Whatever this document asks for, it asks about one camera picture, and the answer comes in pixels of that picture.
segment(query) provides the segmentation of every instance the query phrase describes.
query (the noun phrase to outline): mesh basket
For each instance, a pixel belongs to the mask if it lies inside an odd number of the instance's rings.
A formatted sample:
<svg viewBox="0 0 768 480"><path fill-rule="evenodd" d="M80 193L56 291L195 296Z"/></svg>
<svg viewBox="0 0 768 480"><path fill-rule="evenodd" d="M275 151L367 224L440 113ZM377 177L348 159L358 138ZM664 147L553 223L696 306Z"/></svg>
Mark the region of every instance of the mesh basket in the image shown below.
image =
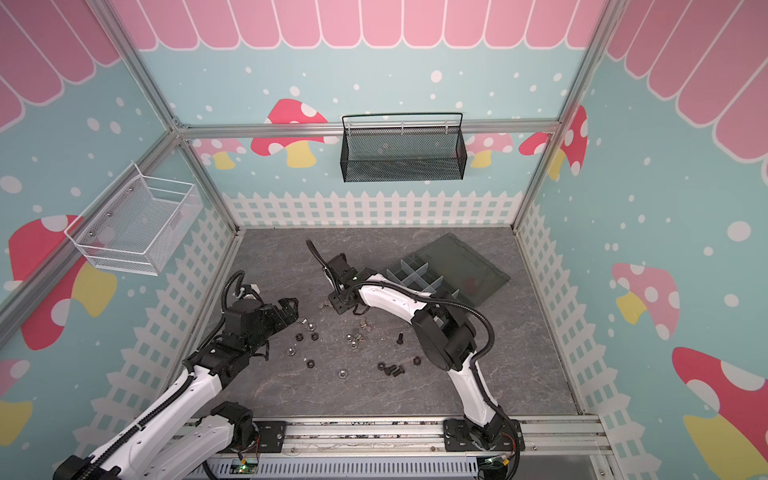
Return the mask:
<svg viewBox="0 0 768 480"><path fill-rule="evenodd" d="M82 222L82 213L65 233L96 268L156 276L202 209L196 185L140 172L88 221Z"/></svg>
<svg viewBox="0 0 768 480"><path fill-rule="evenodd" d="M345 182L464 178L460 113L346 115L342 123Z"/></svg>

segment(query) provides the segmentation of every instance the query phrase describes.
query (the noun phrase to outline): pink mushroom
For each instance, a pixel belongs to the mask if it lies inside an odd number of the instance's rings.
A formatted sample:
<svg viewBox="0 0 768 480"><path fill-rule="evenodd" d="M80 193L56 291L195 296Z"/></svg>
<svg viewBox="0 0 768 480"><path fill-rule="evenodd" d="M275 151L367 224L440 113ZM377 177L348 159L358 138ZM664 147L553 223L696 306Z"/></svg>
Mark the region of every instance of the pink mushroom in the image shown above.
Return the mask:
<svg viewBox="0 0 768 480"><path fill-rule="evenodd" d="M268 124L325 124L328 121L317 110L292 98L278 101L264 123ZM283 148L288 152L288 166L292 168L312 167L317 159L310 151L310 141L321 144L335 144L337 137L284 137L254 138L250 149L257 155L268 157Z"/></svg>
<svg viewBox="0 0 768 480"><path fill-rule="evenodd" d="M720 478L755 478L768 472L766 379L683 347L672 351L672 365L686 386L717 413L712 418L683 418L712 471Z"/></svg>
<svg viewBox="0 0 768 480"><path fill-rule="evenodd" d="M235 163L227 152L237 152L244 154L246 152L243 144L236 138L203 138L192 142L194 150L200 155L204 164L210 165L210 159L213 157L214 165L218 170L232 170Z"/></svg>
<svg viewBox="0 0 768 480"><path fill-rule="evenodd" d="M670 273L658 268L615 263L613 276L611 288L618 284L629 290L627 295L616 299L624 319L635 325L640 315L648 311L659 337L669 339L680 318L680 294Z"/></svg>
<svg viewBox="0 0 768 480"><path fill-rule="evenodd" d="M467 146L467 154L474 155L472 168L486 168L491 164L491 152L501 151L506 154L515 146L510 134L477 134L468 138L464 144Z"/></svg>

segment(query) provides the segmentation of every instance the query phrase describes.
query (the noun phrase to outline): light blue wallpaper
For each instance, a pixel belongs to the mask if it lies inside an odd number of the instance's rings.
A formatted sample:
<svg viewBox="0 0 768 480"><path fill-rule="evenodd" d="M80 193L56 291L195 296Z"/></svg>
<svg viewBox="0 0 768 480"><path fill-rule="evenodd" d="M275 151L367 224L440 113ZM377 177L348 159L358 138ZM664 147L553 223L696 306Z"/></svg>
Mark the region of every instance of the light blue wallpaper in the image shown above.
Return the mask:
<svg viewBox="0 0 768 480"><path fill-rule="evenodd" d="M281 98L300 100L330 122L367 111L556 118L582 54L565 45L142 52L180 120L192 125L260 124Z"/></svg>
<svg viewBox="0 0 768 480"><path fill-rule="evenodd" d="M122 63L97 67L0 134L0 301L14 288L8 238L38 218L78 215L164 133Z"/></svg>
<svg viewBox="0 0 768 480"><path fill-rule="evenodd" d="M659 101L621 63L602 63L583 105L590 144L581 172L564 167L535 203L594 324L586 350L605 346L608 371L586 364L574 374L586 388L601 386L593 376L617 371L610 397L583 392L589 410L603 416L628 480L651 478L653 457L663 479L765 478L768 187L755 165L732 160L709 129L689 125L673 101ZM650 269L671 275L676 298L637 290ZM617 299L635 292L639 303L622 312ZM654 324L670 326L671 335ZM570 349L574 330L562 329ZM570 364L581 365L583 355L579 346ZM690 380L707 356L714 369ZM629 418L619 394L629 397ZM714 420L689 432L697 419L687 415ZM708 450L711 439L719 446Z"/></svg>

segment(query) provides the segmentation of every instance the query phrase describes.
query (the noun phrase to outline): mounting plate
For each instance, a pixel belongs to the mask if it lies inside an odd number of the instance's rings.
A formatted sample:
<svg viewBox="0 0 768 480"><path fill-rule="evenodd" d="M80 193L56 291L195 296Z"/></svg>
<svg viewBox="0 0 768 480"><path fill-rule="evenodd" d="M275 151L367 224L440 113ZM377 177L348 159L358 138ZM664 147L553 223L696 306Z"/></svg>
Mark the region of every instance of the mounting plate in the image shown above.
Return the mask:
<svg viewBox="0 0 768 480"><path fill-rule="evenodd" d="M506 423L502 424L502 433L498 435L495 442L491 444L490 452L509 452L511 442L503 435L511 436L517 442L517 447L521 452L525 450L525 440L523 432L520 429L520 422L512 420L513 429L510 430ZM445 435L445 450L447 452L482 452L469 435L471 428L469 422L465 419L447 419L442 423L442 431Z"/></svg>

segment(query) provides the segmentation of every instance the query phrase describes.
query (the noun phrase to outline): mushroom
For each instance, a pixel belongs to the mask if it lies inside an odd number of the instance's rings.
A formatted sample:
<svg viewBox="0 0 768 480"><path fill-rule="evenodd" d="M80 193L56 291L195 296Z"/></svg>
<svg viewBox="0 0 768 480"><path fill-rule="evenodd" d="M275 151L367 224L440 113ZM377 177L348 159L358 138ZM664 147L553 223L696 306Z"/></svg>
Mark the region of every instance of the mushroom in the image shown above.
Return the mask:
<svg viewBox="0 0 768 480"><path fill-rule="evenodd" d="M579 106L576 111L576 117L571 122L571 127L565 132L565 139L560 145L558 152L554 155L552 165L549 166L549 177L554 180L560 180L560 168L563 161L567 158L571 166L571 173L578 175L581 167L584 165L584 156L587 153L587 111ZM520 145L520 153L523 155L533 155L544 151L547 142L547 134L541 132L526 138Z"/></svg>
<svg viewBox="0 0 768 480"><path fill-rule="evenodd" d="M328 121L317 110L292 98L278 101L264 123L267 124L326 124ZM312 167L317 159L310 151L310 141L321 144L335 144L338 137L283 137L254 138L250 149L256 155L268 157L283 148L288 152L288 166L292 168Z"/></svg>
<svg viewBox="0 0 768 480"><path fill-rule="evenodd" d="M515 147L510 134L472 135L464 142L464 145L467 146L467 153L475 156L470 165L472 168L486 168L490 165L492 151L502 151L508 154Z"/></svg>
<svg viewBox="0 0 768 480"><path fill-rule="evenodd" d="M244 154L246 152L243 144L236 138L198 138L192 142L194 150L200 155L204 164L210 165L210 158L214 158L214 165L218 170L232 170L235 163L227 152L237 152Z"/></svg>
<svg viewBox="0 0 768 480"><path fill-rule="evenodd" d="M668 340L680 318L680 295L670 273L658 268L615 263L613 276L611 288L618 284L629 290L627 295L616 299L624 319L635 325L640 315L648 311L656 333L662 340Z"/></svg>
<svg viewBox="0 0 768 480"><path fill-rule="evenodd" d="M672 351L672 365L686 386L717 413L712 418L683 417L712 471L723 479L768 472L766 379L684 347Z"/></svg>
<svg viewBox="0 0 768 480"><path fill-rule="evenodd" d="M58 215L27 223L8 240L13 287L16 287L66 237L64 229L77 217ZM83 304L91 316L98 316L109 304L118 288L118 278L112 273L95 269L82 257L56 283L56 286L22 324L22 336L30 349L47 348L58 340L69 316L74 298Z"/></svg>

